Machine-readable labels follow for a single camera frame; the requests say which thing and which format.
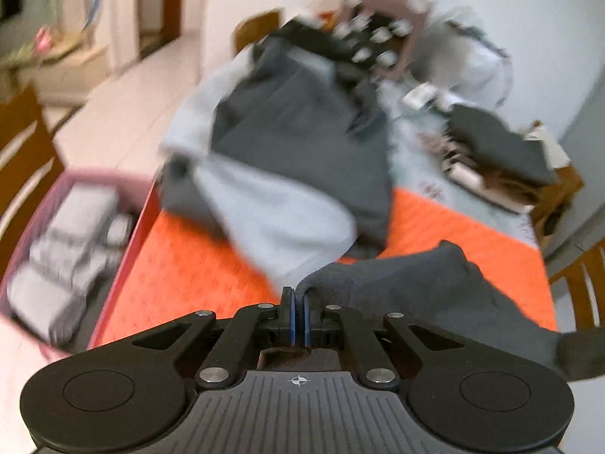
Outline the dark grey fleece sweater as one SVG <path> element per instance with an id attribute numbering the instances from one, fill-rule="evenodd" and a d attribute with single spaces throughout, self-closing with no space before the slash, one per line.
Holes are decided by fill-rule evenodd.
<path id="1" fill-rule="evenodd" d="M 604 373 L 603 329 L 558 333 L 540 327 L 449 241 L 408 256 L 330 263 L 297 285 L 296 298 L 306 295 L 373 320 L 401 312 L 542 364 L 570 382 Z"/>

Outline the black garment behind pile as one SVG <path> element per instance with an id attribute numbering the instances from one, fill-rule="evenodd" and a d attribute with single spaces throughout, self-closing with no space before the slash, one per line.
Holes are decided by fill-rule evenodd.
<path id="1" fill-rule="evenodd" d="M 270 36 L 282 39 L 290 45 L 318 54 L 333 62 L 342 62 L 365 71 L 372 68 L 371 62 L 353 61 L 357 49 L 347 46 L 346 43 L 333 37 L 330 33 L 311 27 L 299 20 L 290 20 L 281 28 L 272 31 Z"/>

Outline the folded brown garment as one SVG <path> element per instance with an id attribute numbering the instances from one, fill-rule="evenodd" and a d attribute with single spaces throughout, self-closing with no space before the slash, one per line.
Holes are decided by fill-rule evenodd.
<path id="1" fill-rule="evenodd" d="M 462 143 L 444 140 L 441 165 L 451 182 L 504 210 L 529 214 L 539 201 L 539 188 L 476 162 Z"/>

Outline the pink storage box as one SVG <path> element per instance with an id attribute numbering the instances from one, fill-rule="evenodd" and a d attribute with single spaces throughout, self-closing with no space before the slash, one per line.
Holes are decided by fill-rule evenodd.
<path id="1" fill-rule="evenodd" d="M 87 350 L 133 261 L 151 178 L 68 170 L 34 211 L 1 283 L 1 312 L 48 363 Z"/>

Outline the folded white striped garment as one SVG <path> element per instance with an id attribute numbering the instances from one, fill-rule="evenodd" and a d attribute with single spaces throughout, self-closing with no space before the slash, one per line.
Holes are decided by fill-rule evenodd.
<path id="1" fill-rule="evenodd" d="M 533 205 L 498 185 L 488 185 L 477 164 L 464 154 L 450 152 L 441 159 L 442 171 L 451 181 L 474 196 L 517 214 L 529 214 Z"/>

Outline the orange flower pattern mat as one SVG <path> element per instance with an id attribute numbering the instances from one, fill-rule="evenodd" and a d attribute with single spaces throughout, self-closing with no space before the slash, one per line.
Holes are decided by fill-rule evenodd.
<path id="1" fill-rule="evenodd" d="M 557 328 L 546 266 L 533 245 L 405 189 L 395 189 L 386 257 L 451 241 L 496 288 L 546 329 Z M 269 282 L 225 242 L 159 207 L 150 192 L 113 288 L 93 331 L 99 347 L 198 309 L 229 318 L 238 308 L 276 302 Z"/>

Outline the patterned tablecloth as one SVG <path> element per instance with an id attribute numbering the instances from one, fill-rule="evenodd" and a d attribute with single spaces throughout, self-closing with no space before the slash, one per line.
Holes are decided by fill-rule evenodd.
<path id="1" fill-rule="evenodd" d="M 532 248 L 537 240 L 530 217 L 493 205 L 451 182 L 441 159 L 422 144 L 425 134 L 440 133 L 446 118 L 432 110 L 410 110 L 402 103 L 409 91 L 403 83 L 379 83 L 379 102 L 390 119 L 390 162 L 394 183 L 492 227 Z"/>

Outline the light grey garment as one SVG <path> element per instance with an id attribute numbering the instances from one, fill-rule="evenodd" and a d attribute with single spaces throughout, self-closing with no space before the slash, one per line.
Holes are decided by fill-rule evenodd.
<path id="1" fill-rule="evenodd" d="M 251 70 L 252 48 L 246 46 L 177 110 L 159 146 L 168 157 L 161 203 L 213 236 L 225 236 L 281 290 L 344 256 L 357 229 L 350 211 L 329 195 L 212 150 L 214 110 Z"/>

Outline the white power strip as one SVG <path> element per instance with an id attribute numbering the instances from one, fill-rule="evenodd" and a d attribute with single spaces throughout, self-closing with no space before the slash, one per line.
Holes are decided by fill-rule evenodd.
<path id="1" fill-rule="evenodd" d="M 431 82 L 425 82 L 412 88 L 403 96 L 402 104 L 413 111 L 434 107 L 444 114 L 450 113 L 453 108 L 447 93 Z"/>

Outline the folded dark green sweater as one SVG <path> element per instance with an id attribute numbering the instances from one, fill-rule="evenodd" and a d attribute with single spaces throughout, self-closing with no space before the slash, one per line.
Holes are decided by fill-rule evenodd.
<path id="1" fill-rule="evenodd" d="M 464 143 L 474 160 L 537 187 L 553 185 L 556 176 L 539 140 L 524 140 L 507 129 L 497 115 L 483 109 L 454 104 L 448 118 L 448 134 Z"/>

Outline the near right wooden chair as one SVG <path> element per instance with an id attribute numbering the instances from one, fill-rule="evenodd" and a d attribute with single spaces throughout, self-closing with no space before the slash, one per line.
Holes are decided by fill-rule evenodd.
<path id="1" fill-rule="evenodd" d="M 604 326 L 604 240 L 549 278 L 564 281 L 570 295 L 575 327 L 579 331 Z"/>

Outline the plastic wrapped fan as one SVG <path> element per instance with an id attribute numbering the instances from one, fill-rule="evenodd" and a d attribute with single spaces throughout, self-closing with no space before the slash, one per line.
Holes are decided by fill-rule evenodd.
<path id="1" fill-rule="evenodd" d="M 454 104 L 496 110 L 506 103 L 514 80 L 511 55 L 492 42 L 470 7 L 443 13 L 429 24 L 411 74 L 434 87 L 434 101 L 443 111 Z"/>

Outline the dark grey trousers pile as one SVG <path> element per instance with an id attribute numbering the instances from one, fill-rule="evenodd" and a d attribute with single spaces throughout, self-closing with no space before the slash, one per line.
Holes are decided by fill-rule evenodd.
<path id="1" fill-rule="evenodd" d="M 386 249 L 393 181 L 388 117 L 368 73 L 277 37 L 245 47 L 176 111 L 162 151 L 216 153 L 315 188 L 353 215 L 347 253 Z"/>

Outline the folded grey clothes in box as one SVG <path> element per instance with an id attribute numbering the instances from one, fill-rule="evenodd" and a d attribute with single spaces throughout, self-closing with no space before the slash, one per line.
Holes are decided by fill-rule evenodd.
<path id="1" fill-rule="evenodd" d="M 117 269 L 133 217 L 112 185 L 76 183 L 8 280 L 11 310 L 51 345 L 70 341 L 99 280 Z"/>

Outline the light wooden drawer cabinet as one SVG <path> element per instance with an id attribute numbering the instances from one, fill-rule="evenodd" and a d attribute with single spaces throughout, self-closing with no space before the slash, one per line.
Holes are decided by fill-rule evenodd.
<path id="1" fill-rule="evenodd" d="M 83 106 L 109 76 L 105 47 L 67 39 L 46 54 L 36 54 L 32 44 L 25 44 L 1 56 L 1 98 L 7 100 L 32 84 L 45 106 Z"/>

